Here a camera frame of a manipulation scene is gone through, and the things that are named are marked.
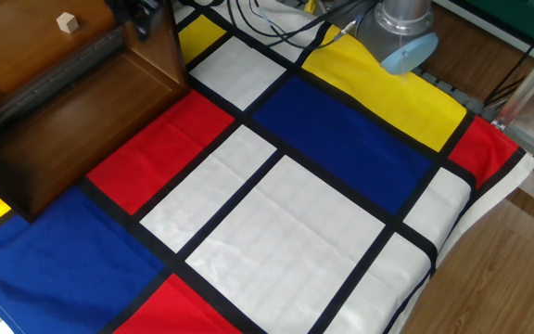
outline wooden floor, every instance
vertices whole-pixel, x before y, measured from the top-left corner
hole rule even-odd
[[[440,45],[426,71],[485,99],[522,53],[441,7],[435,14]],[[526,61],[512,80],[533,65]],[[523,113],[534,115],[534,98]],[[534,116],[515,125],[534,136]],[[534,333],[533,175],[463,236],[403,333]]]
[[[534,333],[534,199],[517,190],[457,243],[404,334]]]

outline white square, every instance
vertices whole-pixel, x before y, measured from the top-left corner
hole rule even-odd
[[[176,24],[181,23],[183,19],[186,19],[186,17],[195,11],[191,6],[183,6],[178,1],[174,3],[172,10],[174,11],[174,21]]]
[[[233,37],[190,73],[239,109],[245,110],[285,71]]]
[[[440,250],[470,193],[462,178],[440,168],[404,222]]]
[[[267,332],[302,333],[383,227],[283,157],[186,261]]]
[[[382,333],[429,268],[420,249],[393,235],[325,332]]]
[[[177,252],[269,159],[275,148],[241,126],[142,219]]]

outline small wooden block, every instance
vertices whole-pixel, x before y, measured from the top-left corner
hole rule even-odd
[[[63,13],[57,18],[59,29],[66,33],[73,33],[80,27],[78,20],[70,13]]]

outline red square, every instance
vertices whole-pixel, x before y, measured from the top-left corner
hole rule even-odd
[[[233,120],[193,91],[87,177],[125,211],[134,214]]]
[[[240,333],[178,276],[170,276],[118,334]]]
[[[517,149],[515,142],[476,116],[449,159],[471,172],[479,189]]]

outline mondrian-pattern cloth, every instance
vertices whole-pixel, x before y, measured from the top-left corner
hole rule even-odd
[[[261,3],[285,31],[312,19]],[[334,26],[267,47],[225,4],[188,5],[193,91],[34,224],[0,200],[0,330],[398,332],[534,160],[352,37],[314,49]]]

